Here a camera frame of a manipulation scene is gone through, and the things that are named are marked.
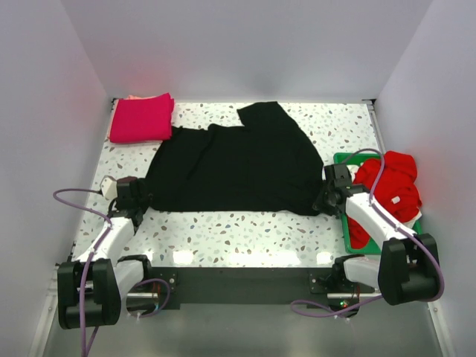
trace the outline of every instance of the pink folded cloth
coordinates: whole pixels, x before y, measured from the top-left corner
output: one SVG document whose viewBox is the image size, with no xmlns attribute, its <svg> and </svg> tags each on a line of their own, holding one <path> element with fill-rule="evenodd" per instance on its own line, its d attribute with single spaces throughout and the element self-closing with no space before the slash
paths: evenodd
<svg viewBox="0 0 476 357">
<path fill-rule="evenodd" d="M 119 99 L 109 140 L 130 144 L 170 139 L 174 104 L 169 93 L 150 98 L 130 95 L 127 99 Z"/>
</svg>

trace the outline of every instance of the black t-shirt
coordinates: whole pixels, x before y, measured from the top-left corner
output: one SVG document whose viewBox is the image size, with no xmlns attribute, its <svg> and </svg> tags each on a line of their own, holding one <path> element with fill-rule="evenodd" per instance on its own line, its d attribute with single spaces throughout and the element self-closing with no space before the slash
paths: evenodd
<svg viewBox="0 0 476 357">
<path fill-rule="evenodd" d="M 166 211 L 250 210 L 315 216 L 323 162 L 276 102 L 238 109 L 243 126 L 173 128 L 147 173 L 151 207 Z"/>
</svg>

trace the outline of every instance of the speckled table surface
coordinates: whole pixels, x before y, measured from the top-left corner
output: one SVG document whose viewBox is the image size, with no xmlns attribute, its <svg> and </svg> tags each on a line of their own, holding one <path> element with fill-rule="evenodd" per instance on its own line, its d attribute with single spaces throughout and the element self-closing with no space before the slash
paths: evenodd
<svg viewBox="0 0 476 357">
<path fill-rule="evenodd" d="M 211 123 L 241 125 L 237 109 L 248 103 L 177 103 L 173 125 L 207 128 Z M 378 148 L 364 104 L 281 103 L 318 149 L 324 164 L 336 152 Z M 116 145 L 104 141 L 93 188 L 105 175 L 144 177 L 159 143 Z M 88 206 L 107 212 L 109 202 L 90 196 Z M 73 258 L 81 255 L 103 227 L 85 213 Z M 171 213 L 149 209 L 123 255 L 146 254 L 153 266 L 287 267 L 329 266 L 345 255 L 341 221 L 290 212 Z"/>
</svg>

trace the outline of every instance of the white backdrop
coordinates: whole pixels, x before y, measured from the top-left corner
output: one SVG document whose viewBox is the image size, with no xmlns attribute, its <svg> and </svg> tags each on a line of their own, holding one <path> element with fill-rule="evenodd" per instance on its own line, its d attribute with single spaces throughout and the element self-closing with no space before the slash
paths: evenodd
<svg viewBox="0 0 476 357">
<path fill-rule="evenodd" d="M 106 92 L 376 98 L 431 0 L 62 0 Z"/>
<path fill-rule="evenodd" d="M 0 1 L 0 78 L 0 347 L 26 356 L 80 218 L 51 194 L 91 184 L 107 100 L 57 0 Z"/>
<path fill-rule="evenodd" d="M 458 356 L 475 354 L 476 3 L 434 0 L 376 102 L 387 149 L 413 154 L 423 227 L 438 241 L 441 304 Z"/>
</svg>

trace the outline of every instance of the red garment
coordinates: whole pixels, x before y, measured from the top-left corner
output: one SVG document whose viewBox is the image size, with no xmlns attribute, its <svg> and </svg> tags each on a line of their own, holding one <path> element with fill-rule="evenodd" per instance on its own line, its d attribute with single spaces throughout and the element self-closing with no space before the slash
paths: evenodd
<svg viewBox="0 0 476 357">
<path fill-rule="evenodd" d="M 174 100 L 168 93 L 147 99 L 120 99 L 109 139 L 116 144 L 170 139 L 173 107 Z"/>
<path fill-rule="evenodd" d="M 419 207 L 422 205 L 414 184 L 417 179 L 417 165 L 412 156 L 399 152 L 389 151 L 384 157 L 385 168 L 375 189 L 375 197 L 392 216 L 402 223 L 408 222 L 419 213 Z M 370 189 L 379 170 L 380 160 L 369 158 L 358 169 L 353 183 L 363 184 Z M 370 236 L 355 220 L 349 217 L 348 219 L 352 248 L 365 247 Z"/>
</svg>

